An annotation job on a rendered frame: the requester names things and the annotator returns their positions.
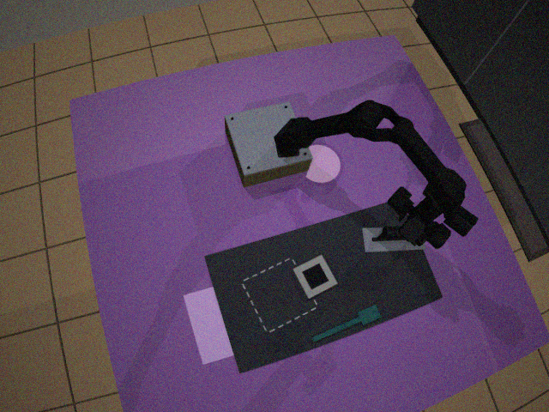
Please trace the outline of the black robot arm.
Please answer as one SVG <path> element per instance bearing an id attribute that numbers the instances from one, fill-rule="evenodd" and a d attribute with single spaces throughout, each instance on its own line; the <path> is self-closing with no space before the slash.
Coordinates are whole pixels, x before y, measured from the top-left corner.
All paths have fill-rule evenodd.
<path id="1" fill-rule="evenodd" d="M 383 118 L 389 119 L 394 128 L 376 129 Z M 425 215 L 438 217 L 444 214 L 443 223 L 462 237 L 467 236 L 478 222 L 477 216 L 461 206 L 465 199 L 465 180 L 454 170 L 446 168 L 414 129 L 413 123 L 400 117 L 390 106 L 365 100 L 339 115 L 312 121 L 292 118 L 274 136 L 274 141 L 278 157 L 291 157 L 299 155 L 299 149 L 309 148 L 316 138 L 346 133 L 372 142 L 391 141 L 402 148 L 428 181 L 422 201 Z M 407 242 L 421 246 L 427 240 L 425 231 L 429 226 L 419 218 L 418 212 L 412 212 L 399 228 L 399 233 Z"/>

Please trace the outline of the grey square tile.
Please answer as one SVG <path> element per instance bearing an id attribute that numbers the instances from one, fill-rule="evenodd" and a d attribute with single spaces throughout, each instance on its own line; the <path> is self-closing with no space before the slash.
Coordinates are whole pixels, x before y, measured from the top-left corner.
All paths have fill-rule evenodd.
<path id="1" fill-rule="evenodd" d="M 323 255 L 293 268 L 293 271 L 308 299 L 338 284 Z"/>

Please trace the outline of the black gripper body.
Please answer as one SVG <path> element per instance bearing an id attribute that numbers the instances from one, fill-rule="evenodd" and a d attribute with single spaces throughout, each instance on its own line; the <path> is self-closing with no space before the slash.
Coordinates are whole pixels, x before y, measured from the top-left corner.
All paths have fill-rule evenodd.
<path id="1" fill-rule="evenodd" d="M 425 231 L 426 234 L 430 236 L 429 243 L 436 249 L 439 249 L 447 239 L 451 236 L 451 231 L 443 224 L 438 224 L 435 220 L 437 217 L 430 217 L 425 215 L 422 209 L 422 200 L 416 207 L 414 207 L 408 199 L 412 196 L 409 191 L 404 187 L 400 187 L 391 198 L 388 200 L 388 204 L 393 210 L 400 211 L 403 215 L 404 213 L 418 212 L 419 218 L 430 224 L 429 228 Z"/>

